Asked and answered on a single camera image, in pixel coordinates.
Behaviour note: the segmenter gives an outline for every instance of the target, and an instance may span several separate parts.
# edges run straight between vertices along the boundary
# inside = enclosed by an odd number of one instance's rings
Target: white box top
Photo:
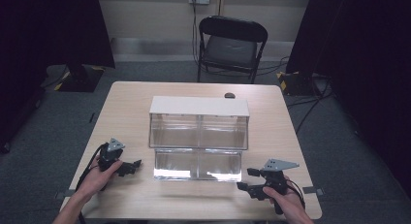
[[[249,116],[247,100],[154,96],[150,113]]]

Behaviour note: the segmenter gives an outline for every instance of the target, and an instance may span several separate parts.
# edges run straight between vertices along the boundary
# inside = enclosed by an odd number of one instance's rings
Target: clear plastic box
[[[154,177],[240,181],[248,120],[246,100],[155,96],[149,134]]]

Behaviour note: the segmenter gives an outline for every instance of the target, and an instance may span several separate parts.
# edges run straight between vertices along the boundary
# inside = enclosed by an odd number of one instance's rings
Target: black chair
[[[207,71],[209,66],[248,73],[251,83],[254,83],[269,35],[265,27],[244,19],[209,16],[200,22],[199,31],[201,39],[197,82],[200,81],[204,65]],[[209,36],[206,44],[205,35]]]

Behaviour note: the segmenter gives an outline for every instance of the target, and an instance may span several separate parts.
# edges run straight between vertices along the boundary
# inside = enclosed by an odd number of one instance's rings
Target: table
[[[104,192],[95,195],[82,210],[86,218],[156,220],[277,220],[269,201],[250,199],[234,182],[171,181],[153,178],[154,149],[148,147],[149,109],[153,96],[224,97],[233,92],[248,101],[249,149],[242,154],[242,181],[262,184],[247,168],[261,169],[269,158],[297,162],[285,171],[296,184],[312,186],[300,145],[279,87],[254,84],[178,82],[115,82],[80,160],[71,189],[96,148],[111,137],[126,147],[125,162],[142,159],[134,175],[116,176]],[[316,194],[304,194],[306,211],[318,219],[322,211]]]

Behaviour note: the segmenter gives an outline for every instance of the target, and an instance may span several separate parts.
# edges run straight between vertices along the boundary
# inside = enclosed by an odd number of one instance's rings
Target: controller
[[[265,186],[275,189],[275,191],[277,191],[281,195],[285,195],[287,193],[288,184],[282,170],[296,168],[298,166],[299,164],[297,163],[291,163],[277,159],[269,159],[262,170],[252,168],[247,169],[249,176],[263,177],[266,180],[264,184],[248,185],[244,182],[238,182],[237,188],[239,190],[248,192],[252,199],[255,198],[259,201],[271,198],[263,191],[263,187]],[[281,206],[274,199],[273,201],[275,213],[279,215],[283,214]]]
[[[101,145],[100,158],[98,160],[100,171],[103,172],[107,170],[123,153],[124,144],[111,138],[109,143]],[[136,169],[140,167],[142,160],[138,160],[134,163],[123,162],[121,167],[116,171],[119,176],[125,176],[128,174],[134,174]]]

